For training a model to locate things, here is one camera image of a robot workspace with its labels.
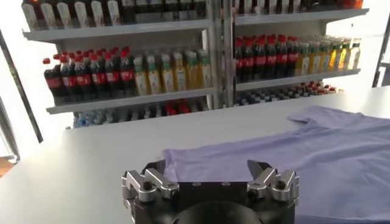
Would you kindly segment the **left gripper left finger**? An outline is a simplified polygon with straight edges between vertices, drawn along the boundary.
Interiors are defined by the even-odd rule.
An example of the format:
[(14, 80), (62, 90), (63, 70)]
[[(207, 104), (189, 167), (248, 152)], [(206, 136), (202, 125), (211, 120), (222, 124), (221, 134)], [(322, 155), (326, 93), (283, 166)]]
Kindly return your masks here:
[(121, 177), (122, 197), (131, 201), (138, 198), (142, 203), (150, 203), (161, 197), (177, 200), (180, 197), (179, 183), (168, 180), (164, 175), (165, 160), (148, 163), (139, 173), (125, 171)]

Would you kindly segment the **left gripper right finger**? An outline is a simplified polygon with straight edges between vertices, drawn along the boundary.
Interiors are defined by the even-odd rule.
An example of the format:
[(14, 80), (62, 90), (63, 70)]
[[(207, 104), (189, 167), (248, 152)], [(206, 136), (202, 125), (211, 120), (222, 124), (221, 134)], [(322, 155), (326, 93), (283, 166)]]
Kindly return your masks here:
[(248, 160), (247, 166), (253, 180), (247, 183), (247, 195), (251, 200), (271, 198), (290, 202), (299, 197), (299, 176), (295, 171), (279, 172), (270, 164)]

